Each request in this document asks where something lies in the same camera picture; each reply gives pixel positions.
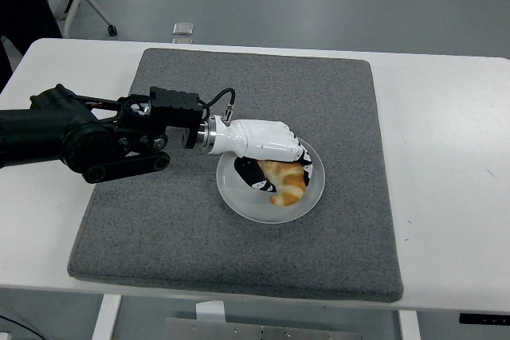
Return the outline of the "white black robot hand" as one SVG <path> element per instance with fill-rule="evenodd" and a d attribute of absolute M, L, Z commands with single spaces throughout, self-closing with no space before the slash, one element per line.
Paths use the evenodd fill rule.
<path fill-rule="evenodd" d="M 217 115 L 206 123 L 203 149 L 210 154 L 232 152 L 237 156 L 234 168 L 243 181 L 255 190 L 275 192 L 258 162 L 296 162 L 303 167 L 304 184 L 312 177 L 313 164 L 308 150 L 282 122 L 236 119 L 226 124 Z"/>

